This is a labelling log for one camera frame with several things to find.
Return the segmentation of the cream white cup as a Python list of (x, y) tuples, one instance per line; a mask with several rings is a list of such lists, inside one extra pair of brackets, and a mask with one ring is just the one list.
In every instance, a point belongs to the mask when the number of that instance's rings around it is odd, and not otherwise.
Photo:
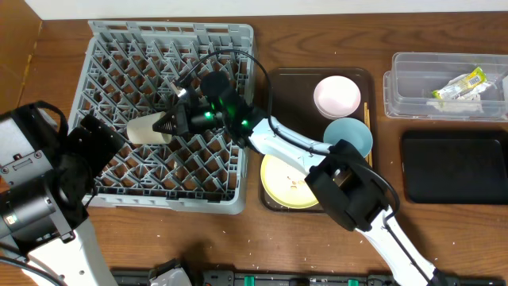
[(171, 135), (153, 130), (152, 126), (165, 115), (164, 112), (134, 118), (127, 123), (127, 136), (136, 145), (162, 145), (171, 142)]

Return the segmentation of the light blue bowl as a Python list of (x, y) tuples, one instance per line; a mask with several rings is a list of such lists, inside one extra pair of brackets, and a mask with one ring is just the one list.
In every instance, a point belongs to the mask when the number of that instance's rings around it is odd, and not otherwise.
[(338, 118), (325, 129), (323, 141), (335, 145), (340, 140), (351, 143), (362, 157), (366, 157), (373, 147), (373, 136), (369, 128), (355, 118)]

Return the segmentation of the yellow green snack wrapper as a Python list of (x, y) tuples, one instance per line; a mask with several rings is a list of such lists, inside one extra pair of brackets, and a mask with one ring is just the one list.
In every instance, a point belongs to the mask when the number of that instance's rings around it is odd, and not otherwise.
[(432, 91), (432, 96), (440, 100), (458, 99), (486, 81), (485, 72), (482, 68), (477, 67), (471, 73), (460, 75), (441, 89)]

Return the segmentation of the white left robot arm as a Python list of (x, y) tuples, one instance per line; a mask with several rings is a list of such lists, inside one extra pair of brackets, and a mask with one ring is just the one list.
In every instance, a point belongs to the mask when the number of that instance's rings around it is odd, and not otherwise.
[(84, 196), (123, 146), (121, 137), (87, 115), (74, 129), (47, 103), (1, 116), (1, 261), (38, 285), (114, 285)]

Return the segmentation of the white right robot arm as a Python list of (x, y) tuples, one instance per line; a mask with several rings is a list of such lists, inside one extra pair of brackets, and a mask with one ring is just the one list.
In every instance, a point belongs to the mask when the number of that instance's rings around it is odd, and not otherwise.
[(172, 81), (176, 105), (152, 127), (170, 135), (202, 133), (222, 127), (236, 145), (276, 157), (305, 176), (323, 211), (348, 231), (361, 233), (388, 264), (397, 284), (445, 285), (445, 275), (414, 247), (395, 215), (400, 199), (394, 188), (346, 140), (335, 145), (313, 141), (280, 124), (245, 101), (227, 75), (204, 76), (201, 104), (186, 76)]

